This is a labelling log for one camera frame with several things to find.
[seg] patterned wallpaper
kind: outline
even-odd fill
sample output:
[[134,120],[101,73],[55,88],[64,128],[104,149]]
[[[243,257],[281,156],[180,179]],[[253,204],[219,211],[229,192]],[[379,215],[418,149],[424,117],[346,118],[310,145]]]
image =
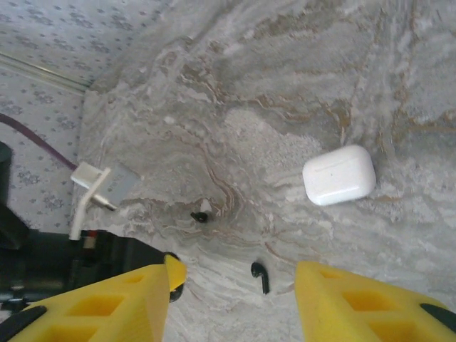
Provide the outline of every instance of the patterned wallpaper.
[[3,0],[0,51],[92,81],[171,0]]
[[[26,124],[69,160],[76,160],[82,96],[0,69],[0,111]],[[68,232],[71,171],[41,148],[0,124],[14,151],[9,206],[32,228]]]

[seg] gray marble countertop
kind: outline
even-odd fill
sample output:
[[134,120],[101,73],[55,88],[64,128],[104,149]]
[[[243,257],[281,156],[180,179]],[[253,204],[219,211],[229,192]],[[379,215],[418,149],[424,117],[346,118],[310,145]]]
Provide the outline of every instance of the gray marble countertop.
[[[85,97],[79,159],[143,176],[86,227],[186,263],[165,341],[302,341],[300,260],[456,309],[455,74],[451,0],[174,1]],[[350,143],[375,191],[316,207],[305,161]]]

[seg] black cable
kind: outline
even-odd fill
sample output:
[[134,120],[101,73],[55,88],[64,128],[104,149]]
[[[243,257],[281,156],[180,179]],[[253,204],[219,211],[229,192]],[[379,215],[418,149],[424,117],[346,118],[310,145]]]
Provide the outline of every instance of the black cable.
[[39,147],[41,147],[43,150],[49,153],[49,155],[51,155],[52,157],[56,158],[59,162],[64,164],[71,171],[76,170],[76,165],[74,165],[70,160],[66,159],[64,156],[62,156],[55,148],[50,146],[46,141],[41,139],[34,131],[32,131],[30,128],[27,128],[19,121],[3,113],[0,113],[0,123],[4,123],[5,125],[8,125],[14,130],[17,130],[24,137],[33,141],[35,144],[37,144]]

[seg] white cable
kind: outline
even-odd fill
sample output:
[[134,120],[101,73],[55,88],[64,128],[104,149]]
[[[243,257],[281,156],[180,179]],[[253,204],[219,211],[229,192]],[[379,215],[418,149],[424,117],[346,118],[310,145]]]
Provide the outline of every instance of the white cable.
[[81,200],[78,203],[78,208],[76,209],[76,213],[74,216],[73,224],[71,225],[70,230],[70,240],[79,240],[81,238],[81,230],[83,227],[83,221],[86,217],[86,207],[89,203],[92,196],[96,193],[97,189],[106,179],[106,177],[111,172],[111,169],[107,167],[101,175],[97,178],[97,180],[89,187],[88,191],[84,194]]

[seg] purple cable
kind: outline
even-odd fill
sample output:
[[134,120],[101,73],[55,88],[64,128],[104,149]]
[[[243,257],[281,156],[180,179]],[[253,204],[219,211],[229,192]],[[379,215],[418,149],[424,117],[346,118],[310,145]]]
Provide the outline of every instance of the purple cable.
[[4,123],[5,125],[8,125],[14,130],[17,130],[24,137],[36,143],[39,147],[41,147],[43,150],[49,153],[52,157],[56,158],[59,162],[64,164],[71,171],[76,170],[76,165],[74,165],[70,160],[66,159],[64,156],[62,156],[59,152],[57,152],[56,149],[54,149],[46,141],[41,139],[34,131],[32,131],[30,128],[27,128],[19,121],[14,120],[13,118],[10,118],[9,116],[3,113],[0,113],[0,123]]

